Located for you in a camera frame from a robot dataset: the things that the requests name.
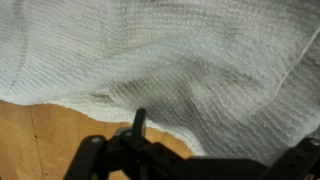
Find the black clamp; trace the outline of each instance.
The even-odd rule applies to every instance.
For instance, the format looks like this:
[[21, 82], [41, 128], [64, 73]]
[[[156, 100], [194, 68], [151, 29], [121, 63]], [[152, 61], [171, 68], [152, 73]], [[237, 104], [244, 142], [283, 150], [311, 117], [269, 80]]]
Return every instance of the black clamp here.
[[144, 138], [146, 111], [139, 109], [132, 128], [119, 129], [106, 140], [86, 137], [65, 180], [105, 180], [122, 170], [131, 180], [317, 180], [320, 142], [305, 138], [271, 167], [250, 159], [183, 159], [161, 143]]

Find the textured fabric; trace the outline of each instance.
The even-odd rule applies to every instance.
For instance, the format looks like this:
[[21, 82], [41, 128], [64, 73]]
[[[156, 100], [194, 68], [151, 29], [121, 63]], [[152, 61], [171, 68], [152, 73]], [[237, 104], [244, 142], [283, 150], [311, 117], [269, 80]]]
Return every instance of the textured fabric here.
[[0, 99], [272, 163], [320, 124], [318, 0], [1, 0]]

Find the wooden surface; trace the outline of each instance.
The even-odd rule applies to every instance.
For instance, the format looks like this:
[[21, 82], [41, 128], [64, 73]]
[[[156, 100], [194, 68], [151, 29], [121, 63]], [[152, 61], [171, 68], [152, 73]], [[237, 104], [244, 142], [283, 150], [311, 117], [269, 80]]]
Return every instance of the wooden surface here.
[[[57, 105], [18, 106], [0, 101], [0, 179], [62, 179], [84, 137], [101, 134], [109, 139], [118, 128], [129, 126], [98, 122]], [[146, 137], [182, 157], [192, 155], [168, 133], [148, 128]], [[113, 173], [110, 179], [126, 178]]]

